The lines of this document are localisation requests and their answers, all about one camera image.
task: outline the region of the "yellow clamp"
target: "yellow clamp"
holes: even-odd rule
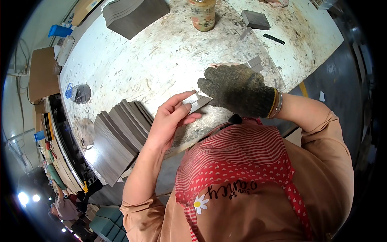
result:
[[[85,193],[87,193],[89,191],[89,189],[87,188],[87,184],[86,184],[86,181],[83,181],[85,183],[85,186],[83,187],[83,191]]]

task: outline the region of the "wall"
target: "wall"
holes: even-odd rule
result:
[[[32,51],[40,48],[45,48],[50,45],[51,38],[48,38],[48,32],[53,24],[60,25],[63,18],[66,16],[68,10],[73,6],[77,0],[43,0],[32,14],[27,22],[20,38],[25,40],[21,42],[23,51],[30,59]],[[26,64],[20,46],[18,46],[16,54],[16,72],[23,70]],[[8,73],[14,72],[14,58],[12,58]],[[20,93],[24,114],[24,130],[33,129],[32,119],[32,105],[27,98],[27,86],[29,83],[28,76],[20,79]],[[3,106],[2,106],[2,128],[7,139],[12,136],[23,133],[22,113],[17,95],[16,79],[12,76],[7,76],[4,84]],[[21,147],[21,151],[31,161],[35,168],[40,164],[40,158],[36,149],[36,143],[33,141],[33,134],[35,132],[26,133],[23,137],[17,140]],[[9,165],[11,176],[18,179],[20,175],[24,174],[20,165],[6,147],[6,158]]]

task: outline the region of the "cardboard box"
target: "cardboard box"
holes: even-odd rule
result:
[[[81,25],[83,20],[102,0],[80,0],[74,9],[74,18],[71,24],[74,26]]]
[[[57,61],[54,47],[34,50],[29,72],[29,99],[31,102],[60,93],[58,76],[53,74]]]
[[[45,130],[45,127],[43,125],[44,119],[43,119],[43,113],[46,113],[44,102],[41,102],[38,105],[35,105],[32,107],[32,117],[34,121],[34,128],[35,132],[39,132],[41,130]]]

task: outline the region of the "apron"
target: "apron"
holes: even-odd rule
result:
[[[292,182],[294,173],[276,127],[263,126],[253,118],[243,118],[243,124],[228,122],[216,127],[186,152],[176,173],[176,202],[184,207],[192,241],[198,241],[196,195],[208,186],[237,180],[281,186],[304,228],[306,240],[311,241],[312,228],[301,195]]]

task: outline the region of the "daisy print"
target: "daisy print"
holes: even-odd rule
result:
[[[209,200],[203,200],[204,199],[204,194],[199,198],[199,196],[196,196],[195,202],[193,206],[195,207],[196,213],[201,214],[202,209],[207,209],[207,206],[205,205]]]

